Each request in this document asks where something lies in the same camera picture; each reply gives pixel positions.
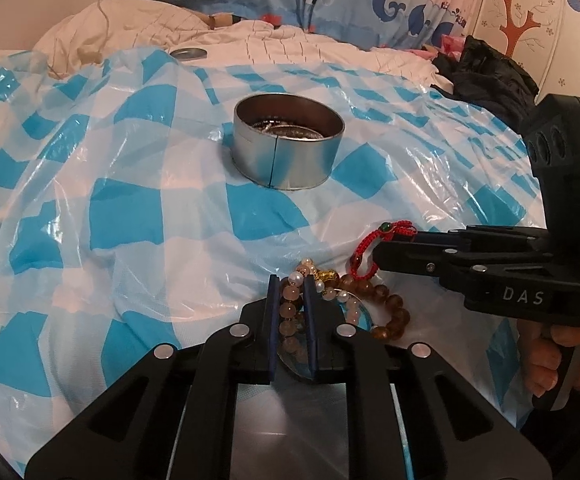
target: silver screw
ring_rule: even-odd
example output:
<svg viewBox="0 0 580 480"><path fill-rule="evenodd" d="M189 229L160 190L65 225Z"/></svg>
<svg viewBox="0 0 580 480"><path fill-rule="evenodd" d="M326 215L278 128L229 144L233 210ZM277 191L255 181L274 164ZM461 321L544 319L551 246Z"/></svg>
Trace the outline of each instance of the silver screw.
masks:
<svg viewBox="0 0 580 480"><path fill-rule="evenodd" d="M352 337L356 334L356 328L354 325L344 324L337 326L337 334L341 337Z"/></svg>
<svg viewBox="0 0 580 480"><path fill-rule="evenodd" d="M249 326L244 325L243 323L237 323L236 325L232 325L230 327L230 335L234 337L245 337L249 334Z"/></svg>
<svg viewBox="0 0 580 480"><path fill-rule="evenodd" d="M159 345L154 349L154 356L157 359L170 359L174 355L174 348L171 345Z"/></svg>
<svg viewBox="0 0 580 480"><path fill-rule="evenodd" d="M432 349L425 343L417 343L416 345L412 346L412 354L420 357L421 359L425 359L426 357L432 355Z"/></svg>

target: blue circle on wallpaper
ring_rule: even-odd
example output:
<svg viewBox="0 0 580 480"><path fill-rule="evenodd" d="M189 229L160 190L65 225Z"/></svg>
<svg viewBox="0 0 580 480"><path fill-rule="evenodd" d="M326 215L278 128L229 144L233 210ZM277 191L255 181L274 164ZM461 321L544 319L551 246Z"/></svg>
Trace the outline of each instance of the blue circle on wallpaper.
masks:
<svg viewBox="0 0 580 480"><path fill-rule="evenodd" d="M576 12L580 12L580 0L567 0L567 4Z"/></svg>

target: red cord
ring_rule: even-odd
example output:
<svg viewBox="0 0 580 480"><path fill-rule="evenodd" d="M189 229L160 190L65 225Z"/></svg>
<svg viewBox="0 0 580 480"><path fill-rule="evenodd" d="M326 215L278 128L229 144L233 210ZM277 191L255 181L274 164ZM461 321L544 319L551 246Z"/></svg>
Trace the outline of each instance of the red cord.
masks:
<svg viewBox="0 0 580 480"><path fill-rule="evenodd" d="M359 267L363 261L363 253L368 250L376 238L380 237L389 242L394 235L406 236L413 240L417 235L417 228L409 220L399 220L398 222L384 222L381 227L368 234L355 249L352 257L350 257L350 274L355 280L369 280L374 277L379 270L379 266L374 262L370 265L367 274L358 275Z"/></svg>

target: blue and white checkered tablecloth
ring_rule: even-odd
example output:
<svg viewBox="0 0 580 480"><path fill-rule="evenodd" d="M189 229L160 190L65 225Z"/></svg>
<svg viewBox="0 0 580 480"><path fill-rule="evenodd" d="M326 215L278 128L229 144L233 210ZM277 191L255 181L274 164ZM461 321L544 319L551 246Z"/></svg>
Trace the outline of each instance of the blue and white checkered tablecloth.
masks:
<svg viewBox="0 0 580 480"><path fill-rule="evenodd" d="M233 107L253 92L341 114L325 184L281 192L235 170ZM39 54L6 58L0 451L23 470L148 349L204 341L301 258L342 270L390 219L541 224L539 198L515 133L401 78L332 64L195 68L145 48L57 82ZM403 343L430 343L517 424L528 397L510 322L468 312L431 279L383 278L413 315Z"/></svg>

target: silver tin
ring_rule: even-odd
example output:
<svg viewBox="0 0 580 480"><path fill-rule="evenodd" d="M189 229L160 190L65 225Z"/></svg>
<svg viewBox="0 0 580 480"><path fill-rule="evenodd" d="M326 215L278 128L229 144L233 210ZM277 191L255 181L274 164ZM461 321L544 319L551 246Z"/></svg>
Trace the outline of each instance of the silver tin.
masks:
<svg viewBox="0 0 580 480"><path fill-rule="evenodd" d="M244 176L261 186L316 187L332 171L344 129L339 114L312 99L253 95L234 108L232 160Z"/></svg>

